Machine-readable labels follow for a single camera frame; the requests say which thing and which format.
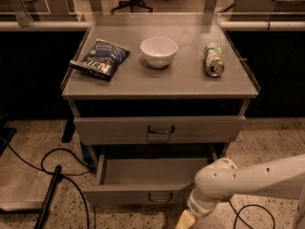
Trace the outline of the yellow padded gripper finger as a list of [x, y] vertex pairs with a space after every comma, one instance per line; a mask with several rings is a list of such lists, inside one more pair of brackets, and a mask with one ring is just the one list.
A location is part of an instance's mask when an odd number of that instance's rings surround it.
[[195, 224], [196, 218], [193, 213], [186, 209], [182, 212], [175, 229], [190, 229]]

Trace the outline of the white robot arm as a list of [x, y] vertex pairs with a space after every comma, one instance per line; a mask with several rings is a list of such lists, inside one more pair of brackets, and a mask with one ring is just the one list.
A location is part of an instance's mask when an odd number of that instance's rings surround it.
[[297, 199], [293, 229], [305, 229], [305, 155], [238, 168], [226, 157], [200, 169], [175, 229], [190, 229], [235, 194]]

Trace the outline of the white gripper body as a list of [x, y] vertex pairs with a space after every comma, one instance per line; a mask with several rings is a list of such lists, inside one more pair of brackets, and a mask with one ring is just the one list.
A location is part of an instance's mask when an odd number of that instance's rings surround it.
[[194, 188], [187, 200], [187, 206], [195, 217], [205, 218], [215, 209], [218, 202], [218, 199], [210, 198]]

